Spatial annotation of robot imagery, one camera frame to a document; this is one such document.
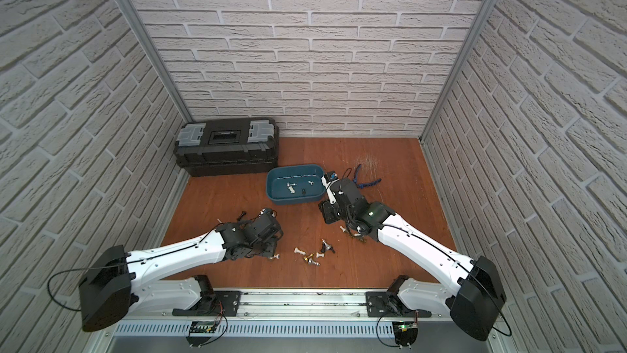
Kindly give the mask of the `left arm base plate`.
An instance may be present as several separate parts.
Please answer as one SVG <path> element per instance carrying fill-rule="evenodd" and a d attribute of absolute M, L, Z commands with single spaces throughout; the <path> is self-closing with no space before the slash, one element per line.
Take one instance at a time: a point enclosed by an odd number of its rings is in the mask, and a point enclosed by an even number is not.
<path fill-rule="evenodd" d="M 217 290 L 212 294 L 202 296 L 191 309 L 174 309 L 172 315 L 197 317 L 236 316 L 242 293 L 242 291 L 238 290 Z"/>

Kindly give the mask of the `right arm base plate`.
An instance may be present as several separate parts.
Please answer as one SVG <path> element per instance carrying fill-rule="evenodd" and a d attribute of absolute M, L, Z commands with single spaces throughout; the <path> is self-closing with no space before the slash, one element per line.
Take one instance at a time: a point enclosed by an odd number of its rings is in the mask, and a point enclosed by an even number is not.
<path fill-rule="evenodd" d="M 367 315 L 372 318 L 382 316 L 430 318 L 432 312 L 426 310 L 410 310 L 400 299 L 390 292 L 365 292 Z"/>

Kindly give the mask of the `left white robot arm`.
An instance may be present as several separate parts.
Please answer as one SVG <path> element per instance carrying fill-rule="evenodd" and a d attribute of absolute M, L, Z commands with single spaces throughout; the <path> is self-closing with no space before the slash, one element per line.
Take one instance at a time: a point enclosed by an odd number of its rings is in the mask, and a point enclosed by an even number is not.
<path fill-rule="evenodd" d="M 272 209 L 252 220 L 220 223 L 189 240 L 127 252 L 122 245 L 104 251 L 78 284 L 82 329 L 106 329 L 134 312 L 174 316 L 223 316 L 207 276 L 175 281 L 172 276 L 207 264 L 242 258 L 272 258 L 282 227 Z"/>

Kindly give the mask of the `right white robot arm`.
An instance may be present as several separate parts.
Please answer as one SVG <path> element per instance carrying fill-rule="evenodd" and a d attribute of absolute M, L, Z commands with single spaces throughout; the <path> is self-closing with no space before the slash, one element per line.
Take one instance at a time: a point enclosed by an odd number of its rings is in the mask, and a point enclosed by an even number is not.
<path fill-rule="evenodd" d="M 343 221 L 357 237 L 369 236 L 412 260 L 433 276 L 442 291 L 427 298 L 412 278 L 399 278 L 392 295 L 409 310 L 429 303 L 429 312 L 446 307 L 453 322 L 470 337 L 485 341 L 502 315 L 506 293 L 494 262 L 473 259 L 447 248 L 409 224 L 381 202 L 368 202 L 349 178 L 331 171 L 322 177 L 328 199 L 318 208 L 326 224 Z"/>

